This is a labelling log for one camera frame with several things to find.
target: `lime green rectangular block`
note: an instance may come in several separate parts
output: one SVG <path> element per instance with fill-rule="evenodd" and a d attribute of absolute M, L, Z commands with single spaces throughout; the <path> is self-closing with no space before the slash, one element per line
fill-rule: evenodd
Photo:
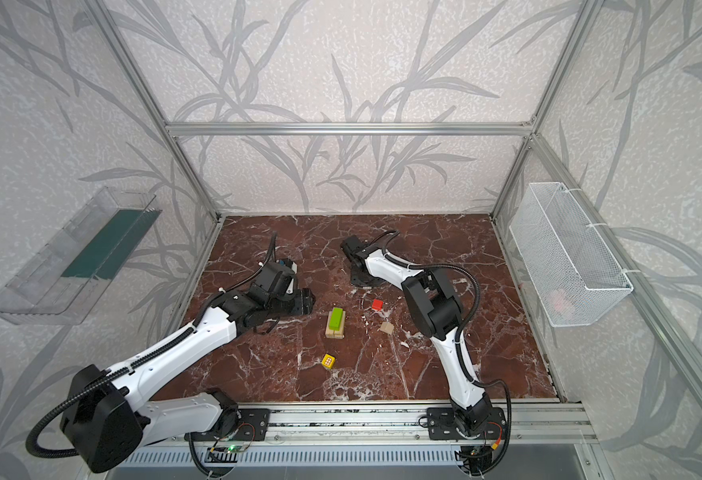
<path fill-rule="evenodd" d="M 333 308 L 333 314 L 329 318 L 329 329 L 330 330 L 340 330 L 340 321 L 343 319 L 343 309 L 335 307 Z"/>

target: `brown marble surface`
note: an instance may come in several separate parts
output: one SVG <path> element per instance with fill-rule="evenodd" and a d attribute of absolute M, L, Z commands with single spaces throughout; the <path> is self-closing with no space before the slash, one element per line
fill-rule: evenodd
<path fill-rule="evenodd" d="M 252 332 L 222 346 L 169 382 L 154 399 L 192 396 L 212 387 L 238 402 L 298 400 L 399 400 L 449 398 L 447 379 L 431 341 L 420 335 L 399 289 L 356 289 L 340 242 L 350 235 L 369 241 L 387 229 L 401 230 L 392 253 L 413 261 L 452 262 L 468 268 L 481 284 L 481 308 L 466 329 L 471 359 L 483 381 L 502 378 L 516 398 L 550 398 L 555 391 L 511 274 L 486 215 L 229 216 L 189 306 L 191 320 L 219 286 L 257 269 L 270 232 L 279 233 L 277 258 L 298 264 L 299 287 L 317 297 L 310 316 L 282 319 L 268 335 Z M 468 309 L 467 280 L 452 275 Z M 375 298 L 383 310 L 372 310 Z M 346 314 L 346 337 L 324 335 L 327 313 Z M 392 335 L 379 331 L 394 324 Z M 319 363 L 336 357 L 332 370 Z M 502 390 L 490 389 L 492 398 Z"/>

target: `printed pattern on yellow cube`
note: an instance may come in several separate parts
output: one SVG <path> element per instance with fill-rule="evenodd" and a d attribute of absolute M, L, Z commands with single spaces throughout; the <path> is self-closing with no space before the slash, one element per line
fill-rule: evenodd
<path fill-rule="evenodd" d="M 325 354 L 324 358 L 322 359 L 322 366 L 329 370 L 333 368 L 333 365 L 335 365 L 335 357 Z"/>

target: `leaf pattern wallpaper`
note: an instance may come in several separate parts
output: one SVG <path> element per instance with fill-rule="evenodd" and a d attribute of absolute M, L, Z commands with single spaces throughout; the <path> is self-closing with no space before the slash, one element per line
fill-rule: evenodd
<path fill-rule="evenodd" d="M 0 478 L 74 478 L 82 462 L 31 458 L 34 423 L 89 363 L 163 338 L 213 218 L 175 165 L 82 6 L 0 0 L 0 287 L 107 185 L 155 193 L 162 212 L 78 326 L 0 319 Z M 67 441 L 50 428 L 46 446 Z"/>
<path fill-rule="evenodd" d="M 172 121 L 525 121 L 580 0 L 107 2 Z M 519 138 L 183 138 L 222 212 L 489 212 Z"/>
<path fill-rule="evenodd" d="M 611 6 L 543 136 L 702 353 L 702 2 Z M 633 304 L 576 329 L 540 311 L 507 227 L 525 185 L 549 180 L 533 156 L 499 224 L 560 385 L 618 478 L 702 478 L 702 410 Z"/>

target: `red marble tabletop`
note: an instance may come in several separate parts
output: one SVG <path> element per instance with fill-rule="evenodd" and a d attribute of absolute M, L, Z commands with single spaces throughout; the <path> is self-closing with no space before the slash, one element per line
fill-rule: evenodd
<path fill-rule="evenodd" d="M 207 354 L 170 381 L 154 400 L 192 396 L 217 387 L 237 402 L 401 400 L 449 398 L 447 379 L 431 341 L 418 334 L 402 292 L 391 285 L 357 289 L 340 242 L 371 240 L 387 229 L 402 233 L 389 250 L 422 263 L 452 262 L 481 284 L 481 307 L 466 329 L 482 381 L 504 379 L 515 398 L 556 397 L 525 319 L 511 274 L 487 215 L 229 216 L 186 314 L 196 315 L 218 287 L 253 273 L 276 230 L 277 258 L 298 264 L 299 287 L 317 297 L 310 316 L 284 318 L 265 336 L 248 332 Z M 449 273 L 466 310 L 473 293 Z M 380 312 L 375 299 L 383 301 Z M 327 313 L 346 311 L 345 338 L 324 335 Z M 379 331 L 394 324 L 392 335 Z M 331 370 L 320 365 L 336 357 Z M 502 398 L 498 387 L 492 398 Z"/>

